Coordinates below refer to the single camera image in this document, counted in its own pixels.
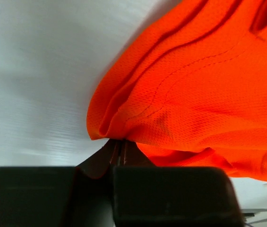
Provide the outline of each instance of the cable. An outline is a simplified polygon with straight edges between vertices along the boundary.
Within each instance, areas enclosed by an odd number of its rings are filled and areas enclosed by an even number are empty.
[[[245,226],[254,227],[254,226],[252,226],[252,225],[250,225],[248,223],[245,223]]]

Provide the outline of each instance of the white surface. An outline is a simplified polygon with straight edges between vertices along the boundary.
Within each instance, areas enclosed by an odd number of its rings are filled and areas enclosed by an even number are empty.
[[[0,0],[0,166],[76,165],[100,78],[180,0]],[[235,179],[243,208],[267,208],[262,182]]]

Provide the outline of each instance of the stitching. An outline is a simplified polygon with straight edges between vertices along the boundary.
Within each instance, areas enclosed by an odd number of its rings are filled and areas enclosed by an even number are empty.
[[[193,61],[193,62],[191,62],[191,63],[189,63],[189,64],[183,65],[182,67],[180,67],[180,68],[177,69],[176,71],[174,71],[174,72],[170,73],[169,75],[167,75],[167,76],[161,81],[161,83],[158,85],[158,87],[156,88],[151,103],[150,103],[150,104],[149,104],[149,105],[148,105],[148,106],[147,106],[141,113],[139,113],[139,114],[137,114],[137,115],[135,115],[135,116],[133,116],[133,117],[128,118],[128,119],[125,121],[123,128],[125,128],[125,125],[126,125],[126,123],[127,123],[129,120],[131,120],[131,119],[133,119],[133,118],[136,118],[136,117],[140,116],[140,115],[141,115],[142,113],[144,113],[148,108],[150,108],[150,106],[151,106],[152,103],[154,102],[154,99],[155,99],[155,96],[156,96],[156,94],[157,94],[157,91],[158,91],[159,87],[160,87],[160,86],[163,84],[163,82],[164,82],[165,80],[167,80],[170,76],[172,76],[172,75],[175,74],[176,72],[182,70],[183,68],[188,67],[188,66],[191,66],[191,65],[193,65],[193,64],[195,64],[195,63],[197,63],[197,62],[199,62],[199,61],[203,61],[203,60],[205,60],[205,59],[209,59],[209,58],[214,58],[214,57],[223,55],[223,54],[225,54],[225,53],[227,53],[227,52],[233,50],[233,49],[234,49],[234,48],[241,42],[241,40],[245,37],[245,35],[246,35],[246,34],[244,34],[244,35],[241,37],[241,39],[240,39],[234,46],[232,46],[230,49],[228,49],[228,50],[226,50],[226,51],[224,51],[224,52],[215,54],[215,55],[211,55],[211,56],[207,56],[207,57],[198,59],[198,60]]]
[[[203,66],[203,67],[201,67],[201,68],[199,68],[199,69],[197,69],[197,70],[195,70],[195,71],[193,71],[193,72],[191,72],[191,73],[189,73],[189,74],[187,74],[187,75],[190,75],[190,74],[192,74],[192,73],[195,73],[196,71],[202,70],[202,69],[204,69],[204,68],[206,68],[206,67],[209,67],[209,66],[212,66],[212,65],[216,65],[216,64],[220,64],[220,63],[227,62],[227,61],[231,61],[231,60],[233,60],[233,59],[235,59],[235,58],[241,56],[241,55],[244,54],[245,52],[246,52],[246,50],[244,50],[244,51],[241,52],[240,54],[238,54],[238,55],[236,55],[236,56],[234,56],[234,57],[232,57],[232,58],[230,58],[230,59],[227,59],[227,60],[224,60],[224,61],[217,61],[217,62],[208,64],[208,65],[205,65],[205,66]],[[179,80],[175,81],[175,82],[172,84],[172,86],[169,88],[169,90],[167,91],[167,93],[166,93],[166,95],[165,95],[165,98],[164,98],[165,101],[164,101],[163,106],[162,106],[161,108],[159,108],[158,110],[152,112],[151,114],[149,114],[149,115],[146,116],[146,117],[149,117],[149,116],[155,114],[156,112],[158,112],[158,111],[160,111],[161,109],[164,108],[164,106],[165,106],[165,104],[166,104],[166,98],[167,98],[167,96],[168,96],[170,90],[173,88],[173,86],[174,86],[175,84],[177,84],[177,83],[178,83],[179,81],[181,81],[182,79],[184,79],[184,78],[180,78]]]

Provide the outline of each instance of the orange cloth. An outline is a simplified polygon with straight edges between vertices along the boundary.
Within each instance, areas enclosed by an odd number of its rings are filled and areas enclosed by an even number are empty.
[[[158,166],[267,181],[267,0],[182,1],[105,75],[87,129]]]

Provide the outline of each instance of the orange shirt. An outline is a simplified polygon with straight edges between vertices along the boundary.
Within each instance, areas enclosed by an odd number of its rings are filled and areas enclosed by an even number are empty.
[[[158,166],[267,181],[267,0],[182,1],[102,79],[87,129]]]

